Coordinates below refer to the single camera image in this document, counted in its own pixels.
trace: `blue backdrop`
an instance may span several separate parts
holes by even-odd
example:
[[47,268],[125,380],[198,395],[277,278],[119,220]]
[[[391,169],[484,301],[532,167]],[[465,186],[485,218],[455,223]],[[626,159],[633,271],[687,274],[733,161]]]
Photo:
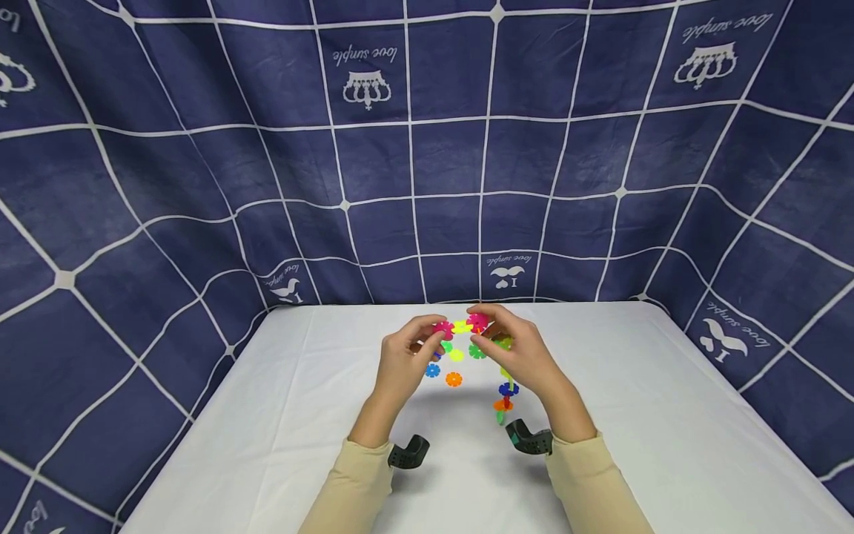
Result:
[[0,0],[0,532],[119,527],[272,306],[478,299],[666,308],[854,511],[852,32]]

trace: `left hand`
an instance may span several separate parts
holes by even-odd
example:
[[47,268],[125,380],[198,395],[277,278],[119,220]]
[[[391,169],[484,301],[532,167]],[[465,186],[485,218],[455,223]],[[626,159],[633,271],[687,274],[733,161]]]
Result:
[[403,408],[421,384],[433,353],[445,354],[444,332],[433,332],[433,325],[444,320],[447,317],[436,314],[413,317],[399,331],[383,338],[372,396]]

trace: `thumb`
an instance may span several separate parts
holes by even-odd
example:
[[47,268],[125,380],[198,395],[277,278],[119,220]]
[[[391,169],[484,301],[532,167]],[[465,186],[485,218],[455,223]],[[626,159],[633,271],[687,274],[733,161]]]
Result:
[[497,343],[490,341],[484,336],[471,336],[471,342],[477,345],[481,352],[493,359],[498,365],[507,369],[506,363],[511,359],[509,351],[504,350],[503,347],[500,347]]
[[427,341],[421,346],[421,350],[415,355],[415,359],[421,367],[424,369],[427,368],[430,360],[433,359],[433,353],[439,350],[439,345],[442,344],[442,339],[444,338],[445,331],[443,330],[433,332],[433,335],[427,338]]

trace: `beige sleeve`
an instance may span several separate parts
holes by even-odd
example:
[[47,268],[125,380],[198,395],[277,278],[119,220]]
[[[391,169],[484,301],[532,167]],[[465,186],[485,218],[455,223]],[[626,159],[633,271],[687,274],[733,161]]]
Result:
[[652,534],[601,434],[579,443],[554,438],[546,468],[573,534]]
[[368,534],[391,493],[392,447],[366,449],[345,441],[299,534]]

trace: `pink flower piece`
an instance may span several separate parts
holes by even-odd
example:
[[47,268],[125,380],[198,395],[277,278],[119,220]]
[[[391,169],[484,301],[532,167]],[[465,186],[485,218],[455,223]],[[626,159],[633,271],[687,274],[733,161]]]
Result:
[[433,325],[433,332],[445,332],[445,341],[451,341],[453,339],[453,324],[447,322],[446,320],[442,322],[438,322]]
[[471,325],[472,332],[482,334],[489,326],[489,317],[484,314],[471,314],[465,322]]

